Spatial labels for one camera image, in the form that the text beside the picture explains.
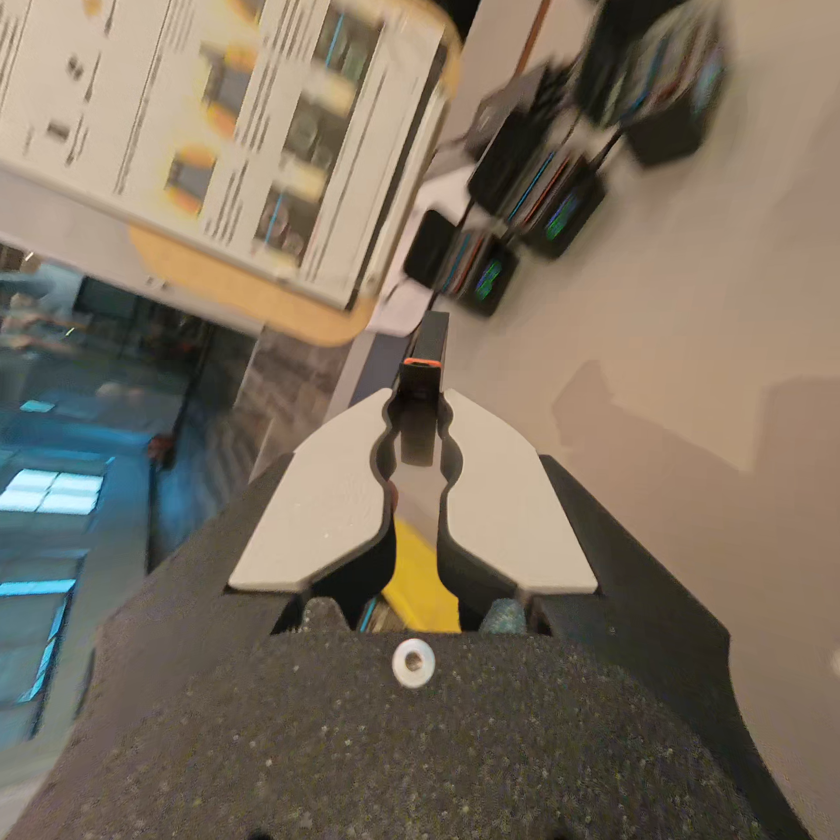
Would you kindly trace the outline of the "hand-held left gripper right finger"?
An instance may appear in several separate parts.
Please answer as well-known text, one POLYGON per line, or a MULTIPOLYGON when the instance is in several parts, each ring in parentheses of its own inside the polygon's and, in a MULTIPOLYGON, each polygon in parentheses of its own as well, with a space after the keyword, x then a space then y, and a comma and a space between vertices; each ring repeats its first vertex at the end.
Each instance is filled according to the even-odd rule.
POLYGON ((592 595, 598 582, 548 472, 519 431, 443 394, 437 561, 462 600, 592 595))

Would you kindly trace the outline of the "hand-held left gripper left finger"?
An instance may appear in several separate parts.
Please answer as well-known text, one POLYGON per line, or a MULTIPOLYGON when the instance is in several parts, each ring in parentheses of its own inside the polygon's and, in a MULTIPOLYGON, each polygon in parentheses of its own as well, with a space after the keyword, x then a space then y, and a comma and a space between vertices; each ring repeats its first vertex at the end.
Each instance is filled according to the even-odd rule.
POLYGON ((295 449, 228 578, 232 590, 299 594, 373 544, 385 523, 374 454, 392 398, 382 388, 295 449))

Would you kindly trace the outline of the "yellow plastic bin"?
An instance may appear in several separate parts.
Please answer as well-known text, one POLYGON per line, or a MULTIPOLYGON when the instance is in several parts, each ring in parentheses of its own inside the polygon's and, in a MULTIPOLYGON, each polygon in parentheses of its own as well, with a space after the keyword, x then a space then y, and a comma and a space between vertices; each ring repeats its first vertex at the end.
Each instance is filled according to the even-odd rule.
POLYGON ((438 577, 435 549, 410 524, 395 519, 395 568, 382 592, 404 627, 428 634, 460 632, 458 599, 438 577))

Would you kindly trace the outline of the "red-edged black battery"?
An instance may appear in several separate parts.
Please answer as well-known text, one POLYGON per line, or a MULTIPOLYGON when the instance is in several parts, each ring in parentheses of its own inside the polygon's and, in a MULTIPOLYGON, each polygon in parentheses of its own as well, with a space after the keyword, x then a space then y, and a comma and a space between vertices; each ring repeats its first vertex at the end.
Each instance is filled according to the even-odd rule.
POLYGON ((434 461, 449 314, 427 311, 403 360, 396 389, 401 460, 429 467, 434 461))

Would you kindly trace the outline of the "black usb hub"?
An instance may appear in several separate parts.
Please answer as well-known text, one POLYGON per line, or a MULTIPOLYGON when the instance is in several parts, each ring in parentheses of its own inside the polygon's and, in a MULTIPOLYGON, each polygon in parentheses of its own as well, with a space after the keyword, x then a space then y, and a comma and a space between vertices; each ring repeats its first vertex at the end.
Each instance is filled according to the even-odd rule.
POLYGON ((515 76, 508 83, 485 96, 465 133, 463 144, 472 155, 481 155, 501 125, 513 112, 529 112, 537 101, 543 78, 550 65, 542 63, 515 76))

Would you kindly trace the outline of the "white stand base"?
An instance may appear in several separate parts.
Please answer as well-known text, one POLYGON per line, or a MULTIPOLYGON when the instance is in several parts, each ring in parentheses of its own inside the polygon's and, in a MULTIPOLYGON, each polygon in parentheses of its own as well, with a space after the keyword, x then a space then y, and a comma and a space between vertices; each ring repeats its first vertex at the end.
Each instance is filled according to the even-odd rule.
POLYGON ((363 331, 405 338, 419 326, 432 296, 430 289, 403 278, 376 299, 360 297, 351 314, 360 318, 363 331))

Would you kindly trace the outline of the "large glass window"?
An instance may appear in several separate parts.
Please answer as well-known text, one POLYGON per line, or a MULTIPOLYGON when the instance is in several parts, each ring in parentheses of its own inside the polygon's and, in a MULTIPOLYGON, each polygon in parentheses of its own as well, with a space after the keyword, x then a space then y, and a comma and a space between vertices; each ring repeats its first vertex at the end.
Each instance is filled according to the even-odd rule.
MULTIPOLYGON (((104 468, 15 466, 2 488, 2 534, 83 535, 98 508, 104 468)), ((35 713, 55 669, 63 627, 87 552, 2 541, 2 711, 35 713)))

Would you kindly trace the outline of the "instruction board on stand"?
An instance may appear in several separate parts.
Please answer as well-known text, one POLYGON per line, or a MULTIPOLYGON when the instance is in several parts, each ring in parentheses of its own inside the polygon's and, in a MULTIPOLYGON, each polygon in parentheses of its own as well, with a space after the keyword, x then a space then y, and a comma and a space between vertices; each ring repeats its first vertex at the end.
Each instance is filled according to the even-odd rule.
POLYGON ((339 309, 382 273, 439 104, 421 2, 10 1, 2 165, 339 309))

